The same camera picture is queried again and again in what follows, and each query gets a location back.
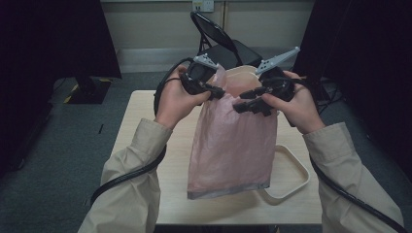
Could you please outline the black stand base yellow tape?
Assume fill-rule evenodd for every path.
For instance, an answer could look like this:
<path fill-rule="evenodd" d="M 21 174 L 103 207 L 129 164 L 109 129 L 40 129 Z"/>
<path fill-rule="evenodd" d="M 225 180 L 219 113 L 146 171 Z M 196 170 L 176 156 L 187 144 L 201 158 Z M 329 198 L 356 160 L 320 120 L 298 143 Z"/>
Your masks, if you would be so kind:
<path fill-rule="evenodd" d="M 109 87 L 110 79 L 94 79 L 89 76 L 75 78 L 77 84 L 64 99 L 64 104 L 102 104 Z"/>

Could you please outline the person's left hand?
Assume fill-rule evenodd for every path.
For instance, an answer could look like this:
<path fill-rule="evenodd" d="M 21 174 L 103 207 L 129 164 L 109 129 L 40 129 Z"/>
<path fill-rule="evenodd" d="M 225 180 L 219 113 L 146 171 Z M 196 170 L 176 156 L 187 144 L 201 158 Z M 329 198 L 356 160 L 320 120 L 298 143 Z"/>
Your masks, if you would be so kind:
<path fill-rule="evenodd" d="M 154 121 L 173 130 L 178 122 L 187 117 L 194 107 L 209 99 L 210 91 L 190 95 L 182 86 L 180 76 L 186 72 L 184 65 L 175 68 L 168 77 L 160 94 Z"/>

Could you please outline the person's right hand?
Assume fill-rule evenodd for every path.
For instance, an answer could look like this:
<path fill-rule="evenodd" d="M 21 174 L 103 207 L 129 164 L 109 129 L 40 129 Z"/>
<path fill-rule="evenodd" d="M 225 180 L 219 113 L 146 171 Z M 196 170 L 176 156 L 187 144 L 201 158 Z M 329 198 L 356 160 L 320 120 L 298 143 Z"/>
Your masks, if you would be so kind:
<path fill-rule="evenodd" d="M 263 94 L 261 98 L 275 110 L 281 111 L 303 135 L 326 126 L 318 114 L 311 91 L 300 83 L 294 85 L 294 97 L 289 102 L 268 93 Z"/>

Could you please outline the white wall socket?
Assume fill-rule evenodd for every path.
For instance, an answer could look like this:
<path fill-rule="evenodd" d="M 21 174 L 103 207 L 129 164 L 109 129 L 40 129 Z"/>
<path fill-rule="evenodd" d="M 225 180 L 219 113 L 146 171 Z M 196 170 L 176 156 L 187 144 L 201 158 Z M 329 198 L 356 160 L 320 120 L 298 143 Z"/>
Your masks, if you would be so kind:
<path fill-rule="evenodd" d="M 192 9 L 202 13 L 212 13 L 215 11 L 214 0 L 191 0 Z"/>

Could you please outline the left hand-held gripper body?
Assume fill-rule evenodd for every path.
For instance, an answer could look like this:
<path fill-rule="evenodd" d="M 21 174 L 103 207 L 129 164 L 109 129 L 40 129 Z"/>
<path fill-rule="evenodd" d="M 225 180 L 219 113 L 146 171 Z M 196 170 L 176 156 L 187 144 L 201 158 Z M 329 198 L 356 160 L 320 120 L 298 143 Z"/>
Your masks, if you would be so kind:
<path fill-rule="evenodd" d="M 201 54 L 189 59 L 190 65 L 180 79 L 188 94 L 196 95 L 205 91 L 204 84 L 216 74 L 218 65 L 207 54 Z"/>

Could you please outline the pink plastic bag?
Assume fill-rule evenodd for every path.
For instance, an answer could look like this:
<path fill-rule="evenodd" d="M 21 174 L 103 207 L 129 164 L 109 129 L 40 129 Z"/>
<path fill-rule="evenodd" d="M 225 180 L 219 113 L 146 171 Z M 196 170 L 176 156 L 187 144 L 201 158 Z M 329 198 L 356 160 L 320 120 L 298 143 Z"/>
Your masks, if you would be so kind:
<path fill-rule="evenodd" d="M 226 86 L 226 70 L 210 84 L 225 91 L 223 98 L 203 105 L 196 125 L 188 174 L 188 198 L 215 198 L 270 186 L 278 118 L 246 112 L 233 105 L 239 94 L 252 90 Z"/>

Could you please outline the dark curtain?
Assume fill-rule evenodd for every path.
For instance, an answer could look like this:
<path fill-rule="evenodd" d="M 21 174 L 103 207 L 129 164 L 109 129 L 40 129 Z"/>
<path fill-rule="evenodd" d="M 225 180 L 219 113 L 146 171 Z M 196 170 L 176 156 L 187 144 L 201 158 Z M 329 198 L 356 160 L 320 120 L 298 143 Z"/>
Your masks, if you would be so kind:
<path fill-rule="evenodd" d="M 56 80 L 120 78 L 101 0 L 0 0 L 0 176 L 21 164 Z"/>
<path fill-rule="evenodd" d="M 293 70 L 338 82 L 412 182 L 412 0 L 315 0 Z"/>

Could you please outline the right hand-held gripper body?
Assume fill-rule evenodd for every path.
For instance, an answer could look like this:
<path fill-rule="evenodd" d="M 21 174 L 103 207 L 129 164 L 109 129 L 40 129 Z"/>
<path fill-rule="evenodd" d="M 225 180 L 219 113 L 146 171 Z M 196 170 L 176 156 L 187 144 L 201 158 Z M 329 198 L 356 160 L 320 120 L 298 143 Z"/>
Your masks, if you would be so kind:
<path fill-rule="evenodd" d="M 291 78 L 285 76 L 280 64 L 300 52 L 299 47 L 275 55 L 272 58 L 262 60 L 256 69 L 259 81 L 270 93 L 283 101 L 291 101 L 294 97 L 294 83 Z"/>

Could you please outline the black folding chair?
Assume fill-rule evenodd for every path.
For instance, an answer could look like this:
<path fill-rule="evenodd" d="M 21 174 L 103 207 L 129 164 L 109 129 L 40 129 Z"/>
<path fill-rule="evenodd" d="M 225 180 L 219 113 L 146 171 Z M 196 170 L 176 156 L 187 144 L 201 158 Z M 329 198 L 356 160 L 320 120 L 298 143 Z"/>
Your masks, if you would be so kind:
<path fill-rule="evenodd" d="M 232 40 L 226 32 L 200 12 L 191 12 L 190 18 L 200 33 L 198 55 L 207 54 L 226 70 L 242 65 L 258 67 L 262 57 L 238 40 Z"/>

